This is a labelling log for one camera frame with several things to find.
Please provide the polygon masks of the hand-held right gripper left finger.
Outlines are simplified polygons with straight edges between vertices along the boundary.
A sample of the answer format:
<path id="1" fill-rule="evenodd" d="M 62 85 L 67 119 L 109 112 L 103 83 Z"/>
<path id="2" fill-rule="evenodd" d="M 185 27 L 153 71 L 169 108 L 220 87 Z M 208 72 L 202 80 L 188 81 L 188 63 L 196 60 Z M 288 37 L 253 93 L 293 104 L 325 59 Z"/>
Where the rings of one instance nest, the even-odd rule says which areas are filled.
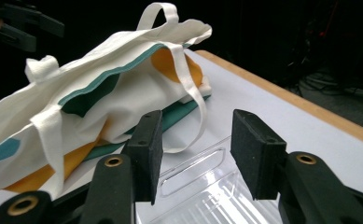
<path id="1" fill-rule="evenodd" d="M 134 224 L 135 205 L 156 200 L 162 112 L 145 114 L 119 154 L 99 160 L 88 190 L 88 224 Z"/>

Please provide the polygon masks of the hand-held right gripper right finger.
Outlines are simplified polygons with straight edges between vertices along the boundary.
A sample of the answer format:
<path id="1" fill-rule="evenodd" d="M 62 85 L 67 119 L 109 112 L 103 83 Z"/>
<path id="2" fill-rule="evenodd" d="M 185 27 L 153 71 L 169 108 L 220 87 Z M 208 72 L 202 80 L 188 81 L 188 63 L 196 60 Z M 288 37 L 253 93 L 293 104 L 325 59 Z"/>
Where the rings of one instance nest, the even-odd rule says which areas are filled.
<path id="1" fill-rule="evenodd" d="M 252 198 L 278 202 L 283 224 L 363 224 L 363 193 L 314 154 L 286 152 L 286 141 L 257 115 L 233 111 L 230 154 Z"/>

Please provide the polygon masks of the white tote bag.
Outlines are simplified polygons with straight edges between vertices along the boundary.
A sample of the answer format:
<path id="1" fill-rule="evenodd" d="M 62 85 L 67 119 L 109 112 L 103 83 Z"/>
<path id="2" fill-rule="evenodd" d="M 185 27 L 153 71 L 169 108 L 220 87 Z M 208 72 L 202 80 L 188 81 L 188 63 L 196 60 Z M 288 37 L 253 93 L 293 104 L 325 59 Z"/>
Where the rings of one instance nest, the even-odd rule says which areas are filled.
<path id="1" fill-rule="evenodd" d="M 211 87 L 185 50 L 211 34 L 202 21 L 179 21 L 175 5 L 152 3 L 135 30 L 78 60 L 27 60 L 29 85 L 0 101 L 0 190 L 57 197 L 98 144 L 124 143 L 143 115 L 175 103 L 197 105 L 201 136 Z"/>

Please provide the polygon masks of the clear plastic tray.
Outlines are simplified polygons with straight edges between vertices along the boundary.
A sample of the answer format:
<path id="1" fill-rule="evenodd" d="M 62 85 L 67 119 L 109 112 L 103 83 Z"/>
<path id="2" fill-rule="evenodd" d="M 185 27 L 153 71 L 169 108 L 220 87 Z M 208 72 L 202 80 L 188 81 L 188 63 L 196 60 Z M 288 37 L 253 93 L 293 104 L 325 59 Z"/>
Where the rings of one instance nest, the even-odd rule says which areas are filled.
<path id="1" fill-rule="evenodd" d="M 156 202 L 136 205 L 137 224 L 282 224 L 277 201 L 252 198 L 227 137 L 163 172 Z"/>

